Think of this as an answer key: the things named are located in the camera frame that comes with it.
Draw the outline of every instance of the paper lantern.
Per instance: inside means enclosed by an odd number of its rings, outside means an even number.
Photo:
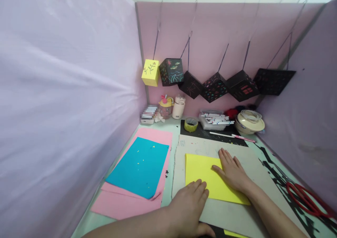
[[[228,92],[227,81],[219,74],[219,72],[215,73],[215,75],[205,81],[203,86],[204,90],[201,92],[201,96],[209,103],[222,97]]]
[[[181,59],[165,59],[160,64],[159,71],[163,86],[172,86],[184,81]]]
[[[184,82],[178,83],[179,89],[195,99],[203,91],[203,85],[190,72],[184,74]]]
[[[239,102],[260,94],[254,81],[243,70],[229,78],[227,83],[228,92]]]
[[[158,60],[145,60],[143,73],[141,78],[145,85],[158,87],[159,78],[159,61]]]
[[[262,95],[279,96],[296,71],[259,69],[254,78]]]

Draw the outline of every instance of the tape roll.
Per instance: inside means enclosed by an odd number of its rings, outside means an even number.
[[[197,129],[198,121],[195,118],[185,119],[184,128],[188,132],[194,132]]]

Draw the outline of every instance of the yellow paper lantern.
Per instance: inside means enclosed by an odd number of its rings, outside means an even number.
[[[141,78],[143,79],[145,85],[158,87],[159,61],[149,59],[145,60]]]

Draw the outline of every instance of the red scissors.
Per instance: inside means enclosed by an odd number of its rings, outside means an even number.
[[[283,177],[287,180],[287,191],[289,195],[292,197],[292,199],[295,201],[296,204],[300,206],[304,211],[306,211],[308,214],[313,216],[323,216],[327,218],[332,217],[332,213],[330,210],[330,207],[324,203],[319,197],[315,196],[311,191],[304,188],[302,185],[299,185],[295,183],[293,180],[291,180],[289,177],[285,175],[285,173],[276,165],[275,167],[278,169],[278,171],[283,175]],[[309,209],[307,209],[304,205],[302,205],[294,196],[291,189],[296,193],[297,196],[299,196],[308,206]],[[311,195],[324,209],[327,213],[322,212],[319,207],[311,200],[311,198],[308,196]]]

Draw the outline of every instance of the hand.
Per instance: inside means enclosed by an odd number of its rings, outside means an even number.
[[[212,169],[218,173],[226,184],[245,193],[246,189],[253,183],[253,181],[246,175],[239,160],[236,156],[232,158],[229,152],[223,148],[219,150],[219,158],[222,169],[216,165],[213,165]]]
[[[206,223],[199,223],[209,191],[206,182],[197,180],[180,189],[167,207],[168,217],[172,220],[172,229],[177,237],[215,237],[212,228]]]

